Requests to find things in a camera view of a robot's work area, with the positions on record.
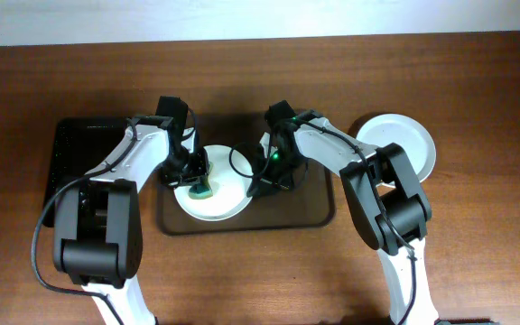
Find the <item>green and yellow sponge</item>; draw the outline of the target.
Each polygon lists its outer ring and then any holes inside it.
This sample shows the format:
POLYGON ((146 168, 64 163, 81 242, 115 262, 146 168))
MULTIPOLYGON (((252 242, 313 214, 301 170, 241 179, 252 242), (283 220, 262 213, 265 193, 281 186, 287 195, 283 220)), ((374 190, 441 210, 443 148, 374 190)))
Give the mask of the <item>green and yellow sponge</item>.
POLYGON ((206 167, 205 173, 199 180, 190 186, 188 196, 192 200, 205 200, 213 196, 213 189, 209 183, 209 174, 213 164, 209 163, 206 167))

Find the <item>white plate top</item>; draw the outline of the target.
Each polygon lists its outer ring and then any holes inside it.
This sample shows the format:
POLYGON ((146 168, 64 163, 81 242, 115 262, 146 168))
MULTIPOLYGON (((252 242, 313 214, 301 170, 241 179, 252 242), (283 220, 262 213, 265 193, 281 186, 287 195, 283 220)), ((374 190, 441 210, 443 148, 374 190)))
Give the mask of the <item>white plate top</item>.
POLYGON ((180 207, 203 221, 220 221, 234 217, 251 201, 247 196, 251 179, 237 174, 229 164, 230 147, 220 144, 205 146, 211 164, 209 185, 212 195, 206 199, 191 198, 189 187, 180 187, 174 196, 180 207))

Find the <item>white plate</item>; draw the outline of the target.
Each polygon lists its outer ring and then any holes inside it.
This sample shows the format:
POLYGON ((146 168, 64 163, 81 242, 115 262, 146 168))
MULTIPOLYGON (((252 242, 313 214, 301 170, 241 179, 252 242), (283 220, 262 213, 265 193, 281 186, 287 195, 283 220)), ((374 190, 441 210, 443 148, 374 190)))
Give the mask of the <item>white plate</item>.
POLYGON ((203 221, 220 221, 234 217, 251 201, 247 196, 251 179, 237 174, 229 164, 230 147, 220 144, 205 146, 211 164, 209 185, 212 195, 206 199, 191 198, 189 187, 180 187, 174 196, 180 207, 203 221))
POLYGON ((425 181, 436 164, 436 147, 431 137, 422 135, 406 135, 403 139, 391 139, 378 146, 395 143, 400 145, 410 160, 419 182, 425 181))

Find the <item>pale blue plate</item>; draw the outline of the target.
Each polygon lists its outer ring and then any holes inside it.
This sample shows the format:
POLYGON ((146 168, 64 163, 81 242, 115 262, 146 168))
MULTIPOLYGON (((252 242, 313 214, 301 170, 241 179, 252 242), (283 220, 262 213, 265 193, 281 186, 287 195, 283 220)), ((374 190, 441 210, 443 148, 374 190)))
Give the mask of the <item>pale blue plate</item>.
POLYGON ((381 142, 403 139, 406 135, 432 137, 424 126, 409 116, 382 114, 367 120, 358 130, 356 139, 378 146, 381 142))

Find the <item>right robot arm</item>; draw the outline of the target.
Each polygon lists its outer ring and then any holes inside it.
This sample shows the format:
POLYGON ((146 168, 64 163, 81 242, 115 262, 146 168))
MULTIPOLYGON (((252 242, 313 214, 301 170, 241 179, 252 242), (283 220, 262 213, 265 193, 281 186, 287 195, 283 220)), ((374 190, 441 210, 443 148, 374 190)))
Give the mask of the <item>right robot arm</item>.
POLYGON ((285 100, 265 112, 268 134, 255 153, 250 197, 291 190, 295 170, 315 161, 339 176, 353 225, 377 252, 393 324, 440 323, 424 263, 432 208, 405 150, 364 144, 322 114, 296 113, 285 100))

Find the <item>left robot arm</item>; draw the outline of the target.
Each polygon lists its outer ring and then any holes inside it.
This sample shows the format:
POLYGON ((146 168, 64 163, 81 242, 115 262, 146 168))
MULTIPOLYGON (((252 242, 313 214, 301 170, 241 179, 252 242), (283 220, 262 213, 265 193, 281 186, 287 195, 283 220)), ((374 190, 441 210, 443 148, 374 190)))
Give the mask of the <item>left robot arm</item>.
POLYGON ((137 278, 143 253, 139 193, 155 171, 165 186, 199 185, 208 157, 187 129, 191 111, 178 97, 160 97, 152 116, 128 120, 111 153, 51 198, 52 259, 92 298, 107 324, 154 324, 137 278))

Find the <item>brown plastic serving tray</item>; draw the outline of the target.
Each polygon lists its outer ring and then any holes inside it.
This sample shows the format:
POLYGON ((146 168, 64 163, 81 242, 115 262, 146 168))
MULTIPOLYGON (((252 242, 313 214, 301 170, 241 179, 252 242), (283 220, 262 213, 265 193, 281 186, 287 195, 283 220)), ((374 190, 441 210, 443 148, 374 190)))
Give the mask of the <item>brown plastic serving tray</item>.
MULTIPOLYGON (((228 147, 257 143, 268 131, 262 113, 235 115, 202 114, 197 117, 199 143, 228 147)), ((183 211, 172 190, 161 182, 157 172, 153 182, 156 222, 168 236, 187 236, 221 232, 318 228, 327 225, 336 212, 330 172, 309 161, 293 173, 293 190, 275 190, 260 197, 234 217, 222 221, 203 221, 183 211)))

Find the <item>black rectangular tray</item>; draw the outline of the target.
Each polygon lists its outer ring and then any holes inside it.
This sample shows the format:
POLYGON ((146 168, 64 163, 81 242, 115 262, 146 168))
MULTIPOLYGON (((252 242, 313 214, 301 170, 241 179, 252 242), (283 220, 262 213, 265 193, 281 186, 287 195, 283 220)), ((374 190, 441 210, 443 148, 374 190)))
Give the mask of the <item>black rectangular tray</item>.
POLYGON ((66 183, 95 168, 124 137, 124 117, 66 117, 56 125, 43 204, 66 183))

